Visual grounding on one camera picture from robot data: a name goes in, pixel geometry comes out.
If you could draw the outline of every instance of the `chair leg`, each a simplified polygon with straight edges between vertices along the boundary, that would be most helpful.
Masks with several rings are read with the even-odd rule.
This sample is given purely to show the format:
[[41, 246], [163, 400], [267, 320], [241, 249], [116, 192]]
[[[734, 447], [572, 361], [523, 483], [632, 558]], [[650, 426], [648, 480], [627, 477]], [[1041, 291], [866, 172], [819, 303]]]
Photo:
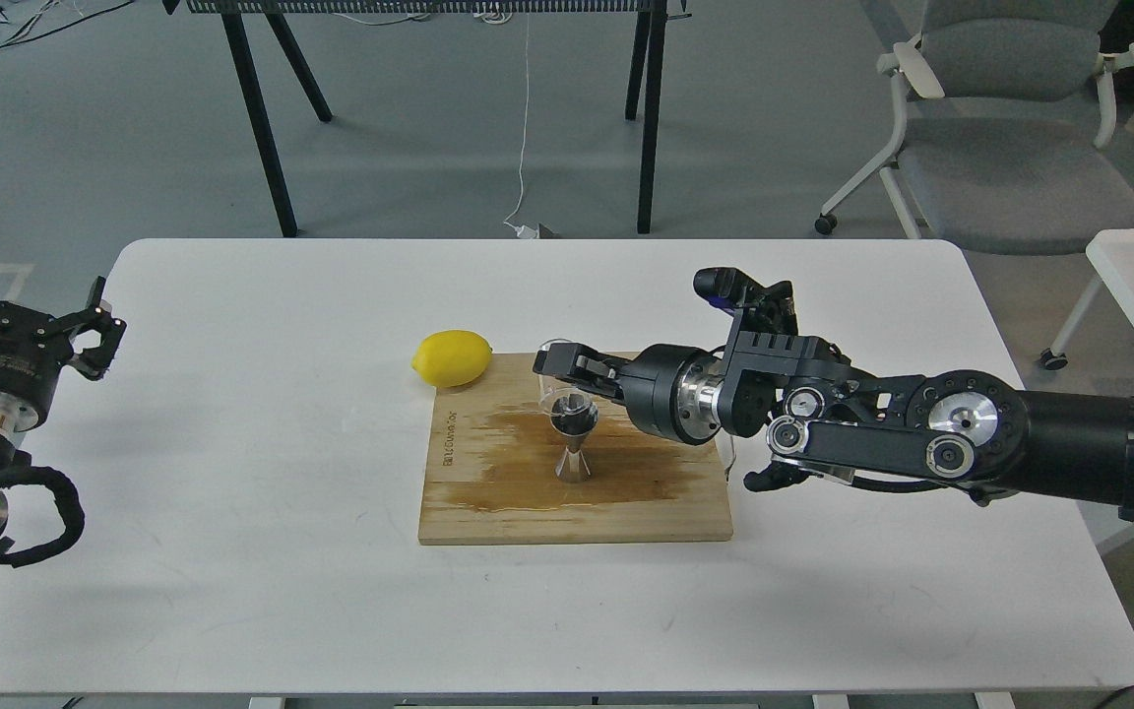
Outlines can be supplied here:
[[1084, 293], [1075, 301], [1075, 310], [1070, 311], [1070, 316], [1066, 318], [1066, 323], [1061, 326], [1061, 329], [1057, 332], [1057, 338], [1052, 340], [1052, 347], [1044, 349], [1040, 354], [1040, 364], [1042, 364], [1046, 370], [1059, 370], [1066, 366], [1066, 345], [1070, 343], [1070, 337], [1075, 335], [1076, 329], [1078, 329], [1078, 323], [1083, 322], [1084, 315], [1093, 306], [1093, 301], [1097, 299], [1097, 294], [1101, 292], [1101, 287], [1106, 286], [1101, 281], [1100, 275], [1094, 275], [1093, 279], [1088, 281], [1088, 287], [1084, 287]]
[[917, 228], [917, 220], [913, 219], [913, 212], [908, 211], [908, 203], [904, 199], [904, 192], [899, 189], [899, 180], [895, 179], [895, 168], [887, 166], [878, 170], [879, 178], [882, 178], [882, 187], [886, 187], [887, 197], [891, 199], [891, 206], [895, 206], [895, 214], [899, 217], [899, 225], [904, 228], [904, 235], [908, 238], [922, 238], [922, 230]]
[[870, 179], [870, 177], [881, 169], [882, 166], [894, 160], [895, 153], [891, 153], [891, 150], [888, 147], [889, 146], [883, 147], [882, 152], [878, 153], [872, 159], [869, 159], [869, 162], [864, 162], [864, 167], [856, 170], [855, 175], [852, 176], [852, 179], [847, 180], [847, 184], [843, 185], [843, 187], [838, 187], [838, 192], [833, 193], [833, 196], [829, 197], [823, 205], [820, 205], [820, 213], [831, 213], [833, 211], [833, 206], [840, 205], [843, 199], [850, 197], [852, 193], [861, 188], [864, 180]]

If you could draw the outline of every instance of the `gray floor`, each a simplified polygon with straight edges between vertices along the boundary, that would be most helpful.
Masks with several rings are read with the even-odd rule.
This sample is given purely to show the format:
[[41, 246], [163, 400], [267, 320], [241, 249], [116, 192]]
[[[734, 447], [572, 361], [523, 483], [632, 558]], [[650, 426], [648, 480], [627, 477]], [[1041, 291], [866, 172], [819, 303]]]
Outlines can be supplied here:
[[[36, 3], [25, 0], [14, 14]], [[88, 14], [111, 5], [78, 6]], [[890, 133], [887, 86], [873, 62], [913, 32], [920, 1], [701, 0], [691, 9], [693, 18], [669, 27], [652, 237], [815, 238], [810, 225], [820, 203]], [[40, 31], [76, 17], [62, 6]], [[526, 197], [514, 223], [540, 221], [564, 238], [635, 236], [642, 126], [621, 113], [628, 18], [291, 23], [337, 113], [330, 125], [312, 116], [264, 20], [247, 18], [306, 237], [510, 238], [501, 220], [518, 197], [525, 45]], [[963, 101], [925, 109], [971, 116], [1022, 108]], [[1085, 95], [1039, 112], [1061, 113], [1089, 135], [1097, 121]], [[1134, 187], [1134, 135], [1120, 130], [1108, 157]], [[877, 182], [837, 214], [836, 238], [902, 237]], [[146, 237], [278, 237], [220, 20], [185, 9], [168, 17], [149, 1], [0, 52], [0, 288], [15, 284], [35, 309], [75, 310], [90, 279], [108, 272], [126, 243]], [[1033, 362], [1093, 273], [1083, 256], [967, 259], [1027, 386], [1134, 394], [1134, 332], [1110, 297], [1093, 305], [1070, 343], [1069, 368], [1047, 372]], [[266, 292], [289, 287], [291, 273], [280, 278]], [[798, 264], [790, 278], [797, 288]], [[959, 296], [932, 293], [931, 316], [942, 297]], [[1107, 567], [1134, 623], [1134, 549], [1111, 554]], [[1098, 699], [1016, 697], [1021, 708]], [[0, 699], [0, 709], [62, 702]], [[91, 698], [83, 706], [242, 703]], [[809, 704], [764, 701], [765, 709]], [[852, 706], [948, 709], [973, 700], [854, 698]], [[1129, 706], [1134, 697], [1116, 708]]]

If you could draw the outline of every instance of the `chair seat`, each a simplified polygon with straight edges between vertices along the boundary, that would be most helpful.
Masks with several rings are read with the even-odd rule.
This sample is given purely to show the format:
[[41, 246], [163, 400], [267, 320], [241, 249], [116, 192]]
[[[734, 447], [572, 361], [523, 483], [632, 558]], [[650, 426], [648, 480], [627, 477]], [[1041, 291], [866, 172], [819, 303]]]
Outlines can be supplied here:
[[1134, 228], [1134, 192], [1075, 126], [914, 118], [899, 174], [937, 238], [989, 254], [1080, 254]]

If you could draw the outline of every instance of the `caster wheel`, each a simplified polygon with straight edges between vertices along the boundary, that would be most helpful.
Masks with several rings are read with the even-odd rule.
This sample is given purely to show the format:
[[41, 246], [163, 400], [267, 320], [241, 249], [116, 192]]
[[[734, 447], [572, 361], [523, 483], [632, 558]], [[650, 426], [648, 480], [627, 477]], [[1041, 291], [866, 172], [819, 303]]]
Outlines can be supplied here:
[[1040, 353], [1040, 366], [1049, 372], [1057, 372], [1068, 363], [1070, 360], [1067, 360], [1065, 354], [1052, 354], [1052, 349], [1048, 347], [1044, 347], [1044, 351]]
[[838, 217], [833, 214], [822, 214], [816, 217], [816, 220], [813, 221], [813, 228], [816, 230], [816, 234], [824, 236], [833, 234], [833, 228], [837, 226]]

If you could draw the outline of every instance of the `chair backrest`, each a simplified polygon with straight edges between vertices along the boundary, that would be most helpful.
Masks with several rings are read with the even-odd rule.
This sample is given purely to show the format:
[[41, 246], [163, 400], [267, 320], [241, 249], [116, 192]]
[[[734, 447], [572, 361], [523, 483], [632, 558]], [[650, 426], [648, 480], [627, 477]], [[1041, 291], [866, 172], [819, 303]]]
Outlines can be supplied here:
[[1097, 67], [1117, 0], [928, 0], [921, 53], [946, 95], [1058, 101]]

